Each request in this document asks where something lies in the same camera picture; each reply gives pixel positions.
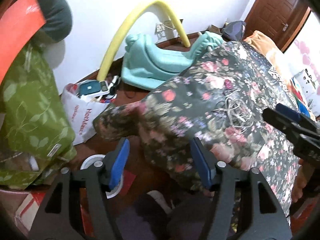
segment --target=blue object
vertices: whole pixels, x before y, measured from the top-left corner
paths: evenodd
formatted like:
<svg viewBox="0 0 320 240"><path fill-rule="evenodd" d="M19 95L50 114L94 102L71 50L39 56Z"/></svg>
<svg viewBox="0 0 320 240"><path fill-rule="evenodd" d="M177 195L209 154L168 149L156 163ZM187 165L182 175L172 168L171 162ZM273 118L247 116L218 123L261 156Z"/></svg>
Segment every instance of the blue object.
<svg viewBox="0 0 320 240"><path fill-rule="evenodd" d="M205 32L191 46L190 51L180 52L158 48L149 35L129 35L122 63L121 79L124 83L152 90L181 71L207 52L223 43L216 33Z"/></svg>
<svg viewBox="0 0 320 240"><path fill-rule="evenodd" d="M290 118L291 120L299 123L301 120L300 113L297 111L292 110L291 108L284 106L283 104L276 105L276 111L280 112L281 114L285 115L286 117Z"/></svg>
<svg viewBox="0 0 320 240"><path fill-rule="evenodd" d="M194 139L190 140L190 153L196 164L196 168L198 170L202 184L206 188L210 188L212 185L211 172L209 166L207 165L204 159L201 149L198 147Z"/></svg>
<svg viewBox="0 0 320 240"><path fill-rule="evenodd" d="M116 158L111 169L111 178L109 183L109 188L111 190L113 190L119 184L122 172L124 170L125 163L127 162L127 159L128 159L129 152L130 152L129 140L125 139L119 150L118 157Z"/></svg>
<svg viewBox="0 0 320 240"><path fill-rule="evenodd" d="M97 80L89 81L79 86L79 95L90 95L101 90L100 82Z"/></svg>
<svg viewBox="0 0 320 240"><path fill-rule="evenodd" d="M108 185L110 191L119 184L129 152L129 140L127 138L121 138L116 149L108 152L102 160L108 178L105 185Z"/></svg>

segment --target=black bag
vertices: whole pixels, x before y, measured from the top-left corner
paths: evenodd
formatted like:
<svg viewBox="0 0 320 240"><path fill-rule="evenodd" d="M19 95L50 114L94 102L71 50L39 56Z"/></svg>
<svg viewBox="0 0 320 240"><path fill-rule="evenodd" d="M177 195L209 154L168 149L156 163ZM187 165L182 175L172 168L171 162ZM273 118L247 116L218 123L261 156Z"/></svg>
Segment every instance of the black bag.
<svg viewBox="0 0 320 240"><path fill-rule="evenodd" d="M224 27L222 32L222 37L228 41L241 41L245 31L245 22L236 21L229 23Z"/></svg>

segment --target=metal bolt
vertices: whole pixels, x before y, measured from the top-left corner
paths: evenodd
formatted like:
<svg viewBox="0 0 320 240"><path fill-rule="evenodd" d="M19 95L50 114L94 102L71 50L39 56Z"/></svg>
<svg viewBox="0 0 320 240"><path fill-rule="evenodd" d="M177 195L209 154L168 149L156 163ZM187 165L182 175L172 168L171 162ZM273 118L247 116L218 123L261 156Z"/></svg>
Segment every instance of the metal bolt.
<svg viewBox="0 0 320 240"><path fill-rule="evenodd" d="M93 165L95 167L101 167L103 165L103 162L102 161L96 161Z"/></svg>
<svg viewBox="0 0 320 240"><path fill-rule="evenodd" d="M66 174L66 173L68 173L68 171L69 171L69 168L64 167L64 168L61 169L60 172L61 172L62 174Z"/></svg>
<svg viewBox="0 0 320 240"><path fill-rule="evenodd" d="M260 173L260 170L259 170L258 168L256 168L256 167L253 167L253 168L251 169L251 171L252 171L254 174L259 174L259 173Z"/></svg>
<svg viewBox="0 0 320 240"><path fill-rule="evenodd" d="M225 163L225 162L222 162L222 161L217 162L217 165L218 165L220 168L224 168L225 166L227 166L226 163Z"/></svg>

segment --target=white plastic bag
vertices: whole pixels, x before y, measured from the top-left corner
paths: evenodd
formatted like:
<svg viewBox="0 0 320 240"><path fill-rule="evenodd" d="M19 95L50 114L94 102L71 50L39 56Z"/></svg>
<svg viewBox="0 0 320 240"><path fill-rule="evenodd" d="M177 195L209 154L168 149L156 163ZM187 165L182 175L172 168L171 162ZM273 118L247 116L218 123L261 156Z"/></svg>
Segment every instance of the white plastic bag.
<svg viewBox="0 0 320 240"><path fill-rule="evenodd" d="M96 134L93 128L93 120L103 112L108 103L85 102L76 95L69 92L70 84L63 89L61 101L66 112L67 118L76 138L73 145L86 142Z"/></svg>

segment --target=green fabric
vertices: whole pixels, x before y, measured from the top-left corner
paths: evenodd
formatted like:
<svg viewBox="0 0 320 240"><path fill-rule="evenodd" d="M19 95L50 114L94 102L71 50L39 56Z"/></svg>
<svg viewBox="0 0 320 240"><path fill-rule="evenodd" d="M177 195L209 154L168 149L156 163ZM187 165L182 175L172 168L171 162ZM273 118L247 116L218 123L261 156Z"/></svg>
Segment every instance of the green fabric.
<svg viewBox="0 0 320 240"><path fill-rule="evenodd" d="M0 185L23 189L39 175L36 183L44 183L48 175L76 155L72 146L75 135L53 72L31 42L19 52L0 86L0 113L5 113L0 130ZM14 157L19 152L34 156L39 172L21 165L26 162L23 154Z"/></svg>

